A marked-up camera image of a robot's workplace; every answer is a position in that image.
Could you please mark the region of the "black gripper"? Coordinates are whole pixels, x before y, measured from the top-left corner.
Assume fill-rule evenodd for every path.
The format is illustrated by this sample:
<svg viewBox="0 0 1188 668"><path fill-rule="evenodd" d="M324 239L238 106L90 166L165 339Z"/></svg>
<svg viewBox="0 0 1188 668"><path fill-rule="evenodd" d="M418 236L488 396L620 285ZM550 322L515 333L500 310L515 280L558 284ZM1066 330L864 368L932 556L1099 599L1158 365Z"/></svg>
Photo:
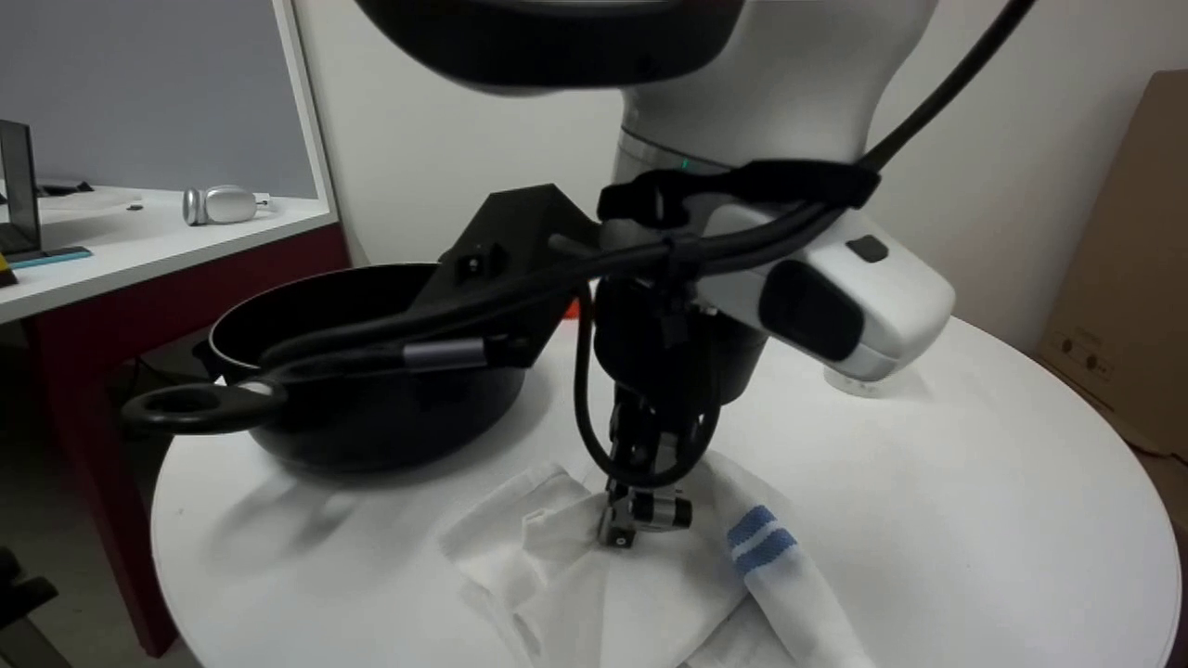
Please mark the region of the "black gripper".
<svg viewBox="0 0 1188 668"><path fill-rule="evenodd" d="M681 484L707 458L720 410L748 390L766 339L636 280L599 285L593 322L599 365L616 381L609 476L629 485ZM693 505L616 490L605 498L599 542L632 548L636 520L691 527Z"/></svg>

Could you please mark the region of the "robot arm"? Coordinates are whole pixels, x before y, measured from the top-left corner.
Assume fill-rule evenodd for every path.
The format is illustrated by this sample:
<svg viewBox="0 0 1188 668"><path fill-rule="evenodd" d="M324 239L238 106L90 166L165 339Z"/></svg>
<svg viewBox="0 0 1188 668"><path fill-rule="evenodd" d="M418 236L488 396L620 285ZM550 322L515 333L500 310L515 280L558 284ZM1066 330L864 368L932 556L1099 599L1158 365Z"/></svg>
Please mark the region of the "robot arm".
<svg viewBox="0 0 1188 668"><path fill-rule="evenodd" d="M580 304L576 368L613 379L584 424L600 539L688 525L675 485L757 352L782 343L889 379L953 291L861 216L926 125L870 134L934 0L358 0L418 66L481 92L616 90L616 179L580 216L558 190L490 196L401 318L411 333Z"/></svg>

